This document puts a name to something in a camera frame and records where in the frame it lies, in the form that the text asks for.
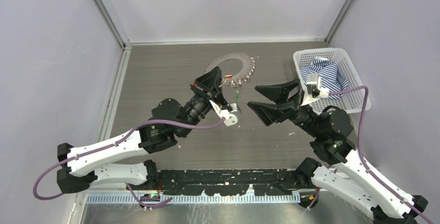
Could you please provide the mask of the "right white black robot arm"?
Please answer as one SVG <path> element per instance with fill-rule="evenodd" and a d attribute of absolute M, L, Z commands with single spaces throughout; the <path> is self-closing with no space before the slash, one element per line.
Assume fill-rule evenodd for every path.
<path fill-rule="evenodd" d="M 310 146 L 316 158 L 305 158 L 297 167 L 297 183 L 332 192 L 374 223 L 416 223 L 417 217 L 423 217 L 427 199 L 390 182 L 365 159 L 361 143 L 349 140 L 353 126 L 345 110 L 328 106 L 320 114 L 314 112 L 311 103 L 332 96 L 329 89 L 318 79 L 309 82 L 306 91 L 290 95 L 295 88 L 300 88 L 298 79 L 256 86 L 268 103 L 249 102 L 248 106 L 267 126 L 289 120 L 313 137 Z"/>

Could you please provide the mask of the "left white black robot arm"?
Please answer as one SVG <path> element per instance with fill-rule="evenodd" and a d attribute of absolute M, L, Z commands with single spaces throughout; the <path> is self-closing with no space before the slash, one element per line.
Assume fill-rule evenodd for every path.
<path fill-rule="evenodd" d="M 118 161 L 145 156 L 176 145 L 176 138 L 185 138 L 194 129 L 216 127 L 199 125 L 213 110 L 220 124 L 238 123 L 238 109 L 228 104 L 222 93 L 222 71 L 216 66 L 198 77 L 190 86 L 193 97 L 182 106 L 177 100 L 167 98 L 152 109 L 152 117 L 119 136 L 99 143 L 74 147 L 68 143 L 58 146 L 60 169 L 57 184 L 62 193 L 77 193 L 90 186 L 109 183 L 142 185 L 155 189 L 159 176 L 151 165 L 123 165 Z"/>

